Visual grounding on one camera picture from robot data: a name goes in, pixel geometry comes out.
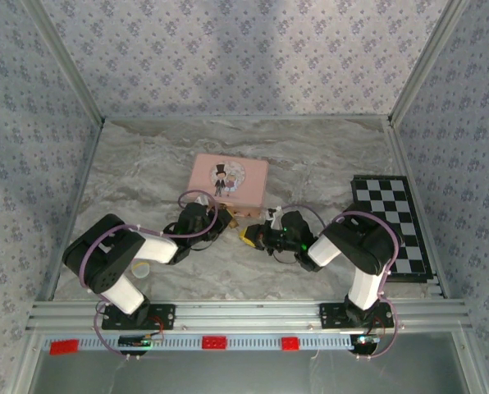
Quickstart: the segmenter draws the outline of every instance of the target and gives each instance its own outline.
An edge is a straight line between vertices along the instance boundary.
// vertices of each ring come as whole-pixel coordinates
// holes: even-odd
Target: patterned wallpaper
[[[489,366],[489,0],[471,0],[400,126],[452,295]]]
[[[21,3],[0,0],[0,392],[95,131]]]
[[[105,117],[389,113],[447,0],[43,0]]]

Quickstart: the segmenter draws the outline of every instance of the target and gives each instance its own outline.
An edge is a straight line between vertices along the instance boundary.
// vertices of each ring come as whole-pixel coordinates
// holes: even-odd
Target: cartoon illustration
[[[241,163],[234,160],[219,162],[212,167],[209,176],[212,185],[215,186],[216,197],[222,197],[222,193],[226,192],[225,197],[239,198],[233,194],[245,182],[245,168]]]
[[[217,181],[215,182],[215,196],[222,196],[222,190],[226,187],[225,185],[225,178],[226,178],[226,172],[225,172],[225,165],[224,164],[218,164],[216,165],[217,167]]]

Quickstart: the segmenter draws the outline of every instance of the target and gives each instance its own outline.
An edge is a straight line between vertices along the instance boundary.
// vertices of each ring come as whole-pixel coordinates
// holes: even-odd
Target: yellow object
[[[253,248],[255,248],[255,245],[254,243],[249,240],[248,238],[246,238],[246,230],[248,230],[248,228],[246,227],[242,232],[239,233],[239,238],[248,246],[252,246]]]

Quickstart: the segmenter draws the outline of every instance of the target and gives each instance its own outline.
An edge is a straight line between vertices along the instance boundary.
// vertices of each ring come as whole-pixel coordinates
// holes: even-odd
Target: cartoon figure
[[[217,164],[217,181],[215,182],[215,196],[222,196],[222,190],[226,187],[225,185],[225,178],[226,178],[226,172],[225,172],[225,165],[224,164]]]
[[[235,174],[229,174],[227,179],[226,179],[226,196],[230,197],[230,192],[231,191],[236,191],[237,190],[237,183],[236,183],[237,176]]]

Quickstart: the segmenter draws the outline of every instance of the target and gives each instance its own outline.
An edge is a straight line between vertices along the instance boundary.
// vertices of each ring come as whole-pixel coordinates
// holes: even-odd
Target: pink box
[[[258,218],[267,184],[268,162],[199,153],[188,190],[201,189],[231,208],[236,216]]]

